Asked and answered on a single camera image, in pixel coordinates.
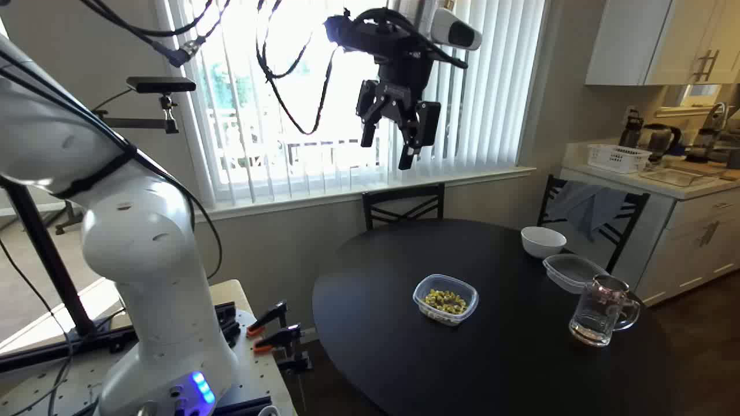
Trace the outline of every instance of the cabinet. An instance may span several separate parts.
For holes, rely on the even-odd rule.
[[[679,200],[638,296],[652,305],[740,268],[740,191]]]
[[[590,86],[735,83],[740,0],[609,0]]]

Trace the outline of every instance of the white wall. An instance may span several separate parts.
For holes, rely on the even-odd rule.
[[[126,16],[151,19],[148,2],[114,0]],[[448,217],[507,225],[534,219],[544,177],[557,170],[568,141],[616,135],[630,103],[651,111],[662,87],[585,87],[585,69],[605,0],[550,0],[534,101],[526,126],[526,164],[540,173],[502,182],[448,187]],[[120,90],[133,74],[166,74],[148,46],[103,22],[78,0],[17,0],[0,12],[17,43],[35,56],[85,103]],[[141,115],[141,96],[111,106],[115,115]],[[133,134],[133,138],[194,187],[194,164],[183,135]],[[239,276],[257,310],[284,298],[292,319],[313,323],[311,294],[324,260],[364,229],[358,200],[220,219],[228,253],[223,280]],[[214,242],[203,225],[199,240],[207,260]]]

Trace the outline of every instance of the black cable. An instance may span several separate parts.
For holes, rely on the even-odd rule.
[[[78,349],[81,349],[85,342],[91,342],[103,326],[106,326],[110,320],[114,320],[114,317],[118,317],[118,314],[122,314],[122,311],[126,311],[126,310],[115,310],[114,314],[105,317],[105,319],[95,326],[95,332],[85,335],[85,338],[76,344],[76,349],[70,350],[70,356],[65,357],[65,362],[62,362],[60,370],[59,370],[59,377],[56,377],[53,385],[51,385],[45,395],[39,395],[39,396],[33,400],[31,405],[22,407],[22,408],[19,408],[17,414],[11,414],[11,416],[22,416],[22,414],[35,408],[45,396],[56,395],[59,385],[65,384],[65,381],[62,381],[62,373],[68,372],[75,354],[78,354]]]
[[[118,16],[110,5],[105,5],[105,0],[81,0],[89,8],[93,8],[97,16],[103,16],[105,21],[110,21],[111,24],[118,24],[122,30],[128,30],[129,34],[139,37],[141,42],[146,42],[148,46],[152,46],[157,53],[163,53],[174,67],[185,65],[202,43],[207,43],[207,38],[215,31],[215,28],[223,22],[232,0],[225,0],[225,5],[220,6],[215,22],[199,37],[181,43],[181,49],[170,49],[151,37],[178,37],[185,34],[191,30],[194,30],[202,19],[207,16],[207,12],[211,8],[214,0],[207,2],[203,12],[199,16],[194,16],[191,22],[177,28],[177,30],[148,30],[148,28],[139,28],[128,22],[122,16]]]
[[[56,326],[60,326],[62,338],[68,340],[68,347],[72,350],[72,340],[65,331],[65,326],[60,323],[60,319],[56,317],[56,311],[51,310],[51,305],[46,302],[46,298],[41,296],[41,291],[28,280],[28,275],[22,271],[22,266],[17,262],[17,259],[9,253],[6,240],[0,240],[0,249],[7,257],[7,262],[19,272],[19,276],[28,284],[28,289],[39,298],[39,302],[45,305],[45,310],[50,311],[50,317],[56,320]]]
[[[85,6],[91,6],[95,13],[99,13],[103,19],[111,21],[114,24],[120,24],[129,31],[141,31],[146,37],[178,37],[191,31],[192,28],[198,28],[202,22],[202,19],[207,16],[207,12],[211,8],[214,0],[207,0],[203,8],[199,16],[194,16],[191,22],[174,28],[174,30],[148,30],[141,24],[133,24],[128,21],[122,21],[120,13],[115,13],[110,5],[105,5],[105,0],[81,0]]]
[[[267,21],[267,30],[263,30],[263,38],[260,38],[260,34],[255,34],[257,65],[260,65],[260,69],[263,72],[263,76],[267,76],[267,81],[269,81],[269,86],[270,86],[270,90],[274,90],[274,95],[276,95],[283,112],[290,118],[290,123],[292,123],[304,135],[311,135],[311,134],[314,134],[314,132],[320,128],[320,125],[321,125],[321,112],[324,112],[327,90],[329,90],[329,83],[332,83],[336,49],[332,51],[332,58],[329,58],[329,61],[327,61],[324,86],[321,86],[321,95],[320,95],[320,103],[317,103],[317,112],[314,112],[314,125],[313,125],[311,128],[305,128],[305,126],[297,120],[297,115],[290,111],[284,96],[281,95],[281,87],[278,87],[276,78],[284,78],[284,76],[290,76],[290,74],[299,67],[299,61],[304,59],[304,53],[305,53],[305,49],[309,49],[309,43],[311,43],[311,38],[313,38],[313,31],[311,31],[309,42],[302,46],[302,51],[299,51],[299,56],[294,58],[294,61],[292,61],[284,72],[276,74],[276,72],[270,69],[270,65],[269,65],[269,53],[267,53],[267,49],[269,49],[269,24],[270,24],[274,13],[276,13],[278,8],[281,8],[281,0],[276,0],[276,5],[270,6],[269,21]]]
[[[120,91],[103,98],[99,103],[95,103],[91,111],[95,112],[95,111],[99,111],[105,103],[111,103],[111,101],[120,98],[122,95],[128,95],[128,91],[133,91],[133,90],[135,90],[135,87],[126,87],[126,90],[120,90]]]
[[[110,135],[118,148],[122,148],[126,153],[128,149],[137,149],[137,146],[133,146],[129,141],[126,141],[115,128],[111,128],[110,125],[105,125],[95,112],[91,112],[89,108],[83,108],[76,98],[62,95],[56,86],[51,86],[46,78],[41,78],[39,74],[31,72],[23,61],[14,59],[11,56],[7,56],[6,51],[0,51],[0,58],[6,58],[7,61],[11,61],[17,69],[25,72],[28,76],[33,76],[38,83],[46,86],[50,90],[53,90],[56,95],[50,95],[46,90],[39,90],[38,86],[9,74],[7,69],[0,67],[0,76],[28,87],[31,91],[68,108],[70,112],[89,120],[91,125],[95,125],[105,135]],[[209,210],[203,207],[203,202],[185,187],[181,184],[181,180],[177,180],[170,170],[165,170],[157,161],[152,161],[151,156],[146,156],[144,153],[137,149],[135,158],[146,167],[148,170],[163,176],[170,184],[174,184],[177,190],[181,190],[181,194],[194,202],[202,214],[207,217],[209,221],[209,229],[215,237],[215,244],[218,244],[218,262],[215,268],[209,272],[209,280],[223,268],[223,240],[220,240],[220,234],[209,214]]]
[[[97,407],[99,396],[93,400],[89,407],[75,410],[75,416],[93,416],[95,414],[95,407]]]

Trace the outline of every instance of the glass cup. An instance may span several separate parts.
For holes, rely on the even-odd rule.
[[[585,344],[609,347],[616,331],[627,331],[638,320],[642,307],[644,302],[627,281],[600,275],[584,289],[570,331]]]

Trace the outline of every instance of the white blinds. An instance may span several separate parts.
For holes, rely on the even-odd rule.
[[[364,53],[336,53],[321,128],[302,135],[278,108],[255,59],[255,0],[232,0],[223,28],[185,67],[199,83],[191,96],[192,132],[203,182],[215,202],[276,202],[365,191],[409,182],[447,180],[469,170],[514,167],[547,0],[459,0],[457,13],[484,31],[475,53],[448,51],[469,69],[435,65],[425,98],[442,101],[435,148],[413,170],[399,170],[400,134],[391,123],[378,128],[374,148],[361,148],[354,115],[358,86],[378,67]],[[284,2],[270,21],[269,58],[284,69],[313,30],[313,43],[281,90],[304,126],[332,56],[324,19],[352,6],[352,16],[384,0]],[[191,21],[203,0],[170,2],[172,22]]]

